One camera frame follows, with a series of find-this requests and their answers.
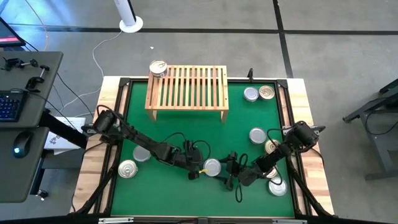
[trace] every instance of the wooden rack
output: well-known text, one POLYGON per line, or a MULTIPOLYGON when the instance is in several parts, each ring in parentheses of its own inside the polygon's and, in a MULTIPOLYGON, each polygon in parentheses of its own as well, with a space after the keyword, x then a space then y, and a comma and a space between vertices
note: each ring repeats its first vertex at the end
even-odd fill
POLYGON ((145 109, 156 120, 157 111, 220 111, 228 114, 226 66, 169 65, 167 75, 149 75, 145 109))

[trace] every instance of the computer mouse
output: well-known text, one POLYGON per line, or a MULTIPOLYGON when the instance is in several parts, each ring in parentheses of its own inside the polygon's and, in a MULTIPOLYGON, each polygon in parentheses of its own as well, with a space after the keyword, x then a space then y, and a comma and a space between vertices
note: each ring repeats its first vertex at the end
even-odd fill
POLYGON ((12 153, 15 158, 23 158, 29 153, 32 136, 33 133, 30 131, 24 131, 18 134, 12 147, 12 153))

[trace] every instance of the table leg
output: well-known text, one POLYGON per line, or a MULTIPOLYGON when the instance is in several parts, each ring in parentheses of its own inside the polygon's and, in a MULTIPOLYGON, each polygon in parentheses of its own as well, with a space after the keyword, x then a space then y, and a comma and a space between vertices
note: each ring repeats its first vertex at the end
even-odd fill
POLYGON ((157 115, 157 111, 156 110, 147 110, 148 114, 149 114, 149 118, 151 120, 156 121, 156 115, 157 115))
POLYGON ((226 116, 228 115, 228 110, 221 112, 221 122, 224 123, 226 121, 226 116))

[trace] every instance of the white paper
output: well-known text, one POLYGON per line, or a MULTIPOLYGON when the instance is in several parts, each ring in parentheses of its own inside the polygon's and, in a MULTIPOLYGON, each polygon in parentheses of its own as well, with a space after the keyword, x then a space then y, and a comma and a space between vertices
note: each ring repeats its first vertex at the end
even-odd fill
MULTIPOLYGON (((71 127, 70 123, 64 118, 64 117, 55 117, 62 123, 66 124, 67 126, 71 127)), ((74 125, 74 127, 77 128, 77 130, 82 133, 83 130, 81 130, 81 127, 85 125, 86 118, 68 118, 68 120, 71 122, 71 124, 74 125)), ((54 150, 54 154, 60 154, 65 151, 73 150, 73 149, 79 149, 80 147, 70 143, 64 138, 61 138, 60 136, 57 136, 56 134, 49 132, 49 135, 47 136, 47 140, 45 142, 44 149, 51 149, 54 150)))

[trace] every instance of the wooden tabletop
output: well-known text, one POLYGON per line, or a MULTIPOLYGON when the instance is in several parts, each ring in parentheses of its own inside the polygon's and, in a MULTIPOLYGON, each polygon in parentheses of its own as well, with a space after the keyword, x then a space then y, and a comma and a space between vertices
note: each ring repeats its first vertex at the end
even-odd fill
MULTIPOLYGON (((116 95, 118 93, 119 80, 122 77, 104 77, 101 93, 99 94, 98 105, 106 105, 110 108, 114 108, 116 103, 116 95)), ((292 104, 292 111, 295 121, 305 121, 308 125, 313 125, 310 105, 307 98, 307 91, 305 90, 304 80, 301 78, 290 78, 287 79, 289 86, 290 101, 292 104)), ((127 95, 127 88, 123 90, 122 100, 119 112, 122 113, 124 109, 124 102, 127 95)), ((286 102, 282 99, 282 109, 286 114, 286 102)), ((290 121, 287 116, 284 116, 285 123, 289 124, 290 121)), ((98 144, 99 136, 92 136, 88 140, 87 148, 98 144)), ((104 155, 106 146, 100 145, 90 152, 85 154, 83 163, 81 165, 79 179, 76 185, 75 196, 73 198, 73 204, 78 210, 88 200, 95 188, 98 186, 101 169, 103 166, 104 155)), ((318 145, 314 147, 315 150, 319 151, 318 145)), ((114 153, 116 147, 113 147, 111 158, 109 160, 109 167, 113 162, 114 153)), ((305 173, 305 179, 307 186, 314 194, 315 198, 323 206, 323 208, 333 214, 333 207, 331 204, 329 188, 326 181, 325 171, 320 156, 313 151, 308 151, 302 154, 303 168, 305 173)), ((106 186, 103 192, 103 199, 101 202, 100 211, 102 212, 106 206, 108 199, 109 185, 106 186)), ((296 184, 298 203, 302 213, 305 214, 303 195, 300 188, 296 184)))

